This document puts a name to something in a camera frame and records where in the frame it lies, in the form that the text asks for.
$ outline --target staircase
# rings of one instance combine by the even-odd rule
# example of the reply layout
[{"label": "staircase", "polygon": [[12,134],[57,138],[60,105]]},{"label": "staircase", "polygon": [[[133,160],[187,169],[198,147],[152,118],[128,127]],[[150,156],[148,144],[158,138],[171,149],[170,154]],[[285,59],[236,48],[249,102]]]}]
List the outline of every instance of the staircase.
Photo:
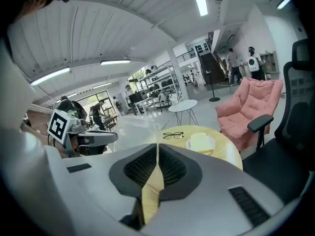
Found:
[{"label": "staircase", "polygon": [[225,79],[224,72],[213,55],[208,53],[199,57],[203,64],[201,67],[205,75],[206,84],[210,85],[210,78],[206,74],[206,71],[211,71],[211,80],[213,84],[223,82]]}]

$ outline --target floor lamp stand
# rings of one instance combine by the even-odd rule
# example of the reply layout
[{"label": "floor lamp stand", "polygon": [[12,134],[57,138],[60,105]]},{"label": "floor lamp stand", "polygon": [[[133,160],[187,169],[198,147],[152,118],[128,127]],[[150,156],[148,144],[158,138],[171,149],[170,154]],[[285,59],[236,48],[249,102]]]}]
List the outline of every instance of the floor lamp stand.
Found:
[{"label": "floor lamp stand", "polygon": [[209,101],[211,101],[211,102],[218,101],[218,100],[220,100],[220,98],[219,98],[219,97],[215,97],[215,92],[214,92],[214,90],[213,90],[213,84],[212,84],[212,79],[211,79],[211,71],[207,71],[207,74],[208,74],[208,76],[209,76],[209,78],[210,78],[210,83],[211,83],[211,88],[212,88],[212,94],[213,94],[213,97],[210,98]]}]

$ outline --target white plate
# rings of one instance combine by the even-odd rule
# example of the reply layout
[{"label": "white plate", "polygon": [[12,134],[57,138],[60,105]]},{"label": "white plate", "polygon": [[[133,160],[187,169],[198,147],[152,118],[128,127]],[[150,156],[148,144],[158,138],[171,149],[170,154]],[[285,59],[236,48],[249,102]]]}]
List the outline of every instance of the white plate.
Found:
[{"label": "white plate", "polygon": [[[211,136],[208,136],[209,142],[211,143],[211,145],[213,146],[213,150],[215,150],[216,148],[216,141],[215,139],[213,139]],[[190,149],[190,138],[187,140],[186,142],[186,149]],[[208,152],[208,153],[200,153],[200,154],[204,154],[204,155],[210,155],[212,152]]]}]

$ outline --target bread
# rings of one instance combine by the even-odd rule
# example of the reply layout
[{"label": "bread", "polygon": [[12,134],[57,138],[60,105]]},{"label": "bread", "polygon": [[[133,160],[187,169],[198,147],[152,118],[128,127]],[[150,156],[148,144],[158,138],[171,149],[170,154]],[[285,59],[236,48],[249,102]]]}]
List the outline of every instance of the bread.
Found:
[{"label": "bread", "polygon": [[207,134],[203,132],[192,134],[189,143],[190,150],[199,153],[209,153],[214,150]]}]

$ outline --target chair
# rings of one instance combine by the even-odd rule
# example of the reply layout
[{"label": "chair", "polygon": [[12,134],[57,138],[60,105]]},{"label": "chair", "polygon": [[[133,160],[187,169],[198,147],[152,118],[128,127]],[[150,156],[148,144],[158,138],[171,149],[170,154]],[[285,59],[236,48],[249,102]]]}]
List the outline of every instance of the chair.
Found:
[{"label": "chair", "polygon": [[[283,69],[286,104],[275,138],[243,160],[246,173],[273,190],[287,204],[301,195],[314,170],[315,73],[307,58],[308,40],[293,44],[292,62]],[[252,128],[265,126],[263,121]]]},{"label": "chair", "polygon": [[[257,134],[247,126],[259,116],[274,114],[282,87],[282,80],[258,81],[245,77],[232,98],[216,106],[222,134],[227,136],[239,151],[257,141]],[[266,129],[260,130],[257,148],[264,142],[264,134],[269,134],[269,129],[267,126]]]}]

